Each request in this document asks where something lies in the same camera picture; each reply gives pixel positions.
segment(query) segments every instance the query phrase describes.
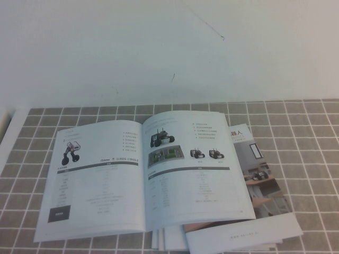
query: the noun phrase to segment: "open booklet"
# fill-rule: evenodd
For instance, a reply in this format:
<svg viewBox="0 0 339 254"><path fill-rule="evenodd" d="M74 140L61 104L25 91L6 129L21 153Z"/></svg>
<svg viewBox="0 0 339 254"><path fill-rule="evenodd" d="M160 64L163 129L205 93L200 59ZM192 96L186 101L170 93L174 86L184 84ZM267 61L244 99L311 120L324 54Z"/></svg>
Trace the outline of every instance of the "open booklet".
<svg viewBox="0 0 339 254"><path fill-rule="evenodd" d="M254 219L228 133L198 111L59 131L34 241Z"/></svg>

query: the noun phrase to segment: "white wall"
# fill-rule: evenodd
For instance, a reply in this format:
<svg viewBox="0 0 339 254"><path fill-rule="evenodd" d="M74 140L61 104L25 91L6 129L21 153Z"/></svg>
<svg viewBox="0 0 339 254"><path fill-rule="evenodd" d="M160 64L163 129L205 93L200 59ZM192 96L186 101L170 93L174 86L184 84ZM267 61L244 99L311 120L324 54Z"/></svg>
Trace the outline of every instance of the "white wall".
<svg viewBox="0 0 339 254"><path fill-rule="evenodd" d="M338 0L4 0L0 106L339 97L338 13Z"/></svg>

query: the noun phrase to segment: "wheeled robot photo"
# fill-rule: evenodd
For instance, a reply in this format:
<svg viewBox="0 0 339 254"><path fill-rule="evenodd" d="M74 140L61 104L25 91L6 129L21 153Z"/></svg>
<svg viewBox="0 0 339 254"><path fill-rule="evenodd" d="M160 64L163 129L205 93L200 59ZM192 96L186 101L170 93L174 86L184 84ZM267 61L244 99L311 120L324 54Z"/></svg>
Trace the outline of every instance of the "wheeled robot photo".
<svg viewBox="0 0 339 254"><path fill-rule="evenodd" d="M73 143L68 142L66 152L64 152L64 158L61 162L63 166L67 165L69 163L69 158L67 157L67 154L70 152L70 155L72 156L72 161L77 162L80 159L79 155L75 155L74 152L80 150L80 145L78 142L73 141Z"/></svg>
<svg viewBox="0 0 339 254"><path fill-rule="evenodd" d="M199 148L198 149L194 148L194 150L191 150L190 155L195 159L205 158L205 155L199 150Z"/></svg>
<svg viewBox="0 0 339 254"><path fill-rule="evenodd" d="M222 159L225 156L220 153L218 150L210 150L210 157L212 157L213 159Z"/></svg>
<svg viewBox="0 0 339 254"><path fill-rule="evenodd" d="M162 131L157 130L157 134L152 135L152 137L150 138L150 147L158 147L161 144L164 143L172 143L174 142L174 137L173 136L168 136L168 133L166 131L164 131L164 128Z"/></svg>

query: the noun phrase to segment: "robot car image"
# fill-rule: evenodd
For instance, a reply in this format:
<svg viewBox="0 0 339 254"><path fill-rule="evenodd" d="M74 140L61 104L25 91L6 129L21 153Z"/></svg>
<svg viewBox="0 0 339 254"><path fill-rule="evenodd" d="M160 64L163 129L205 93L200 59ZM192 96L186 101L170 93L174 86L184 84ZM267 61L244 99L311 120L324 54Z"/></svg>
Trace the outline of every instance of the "robot car image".
<svg viewBox="0 0 339 254"><path fill-rule="evenodd" d="M150 147L158 147L161 144L172 143L175 140L173 136L168 136L168 133L164 131L164 128L160 133L158 130L157 132L157 134L152 135L150 138Z"/></svg>

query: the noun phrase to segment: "brochure cover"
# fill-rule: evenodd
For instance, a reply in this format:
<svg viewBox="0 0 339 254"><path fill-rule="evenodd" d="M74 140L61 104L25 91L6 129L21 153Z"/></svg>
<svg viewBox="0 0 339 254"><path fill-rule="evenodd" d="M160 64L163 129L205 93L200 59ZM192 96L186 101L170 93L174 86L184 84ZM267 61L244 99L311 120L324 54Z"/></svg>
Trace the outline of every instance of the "brochure cover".
<svg viewBox="0 0 339 254"><path fill-rule="evenodd" d="M231 126L230 135L256 219L184 225L192 254L244 249L302 235L302 230L247 125Z"/></svg>

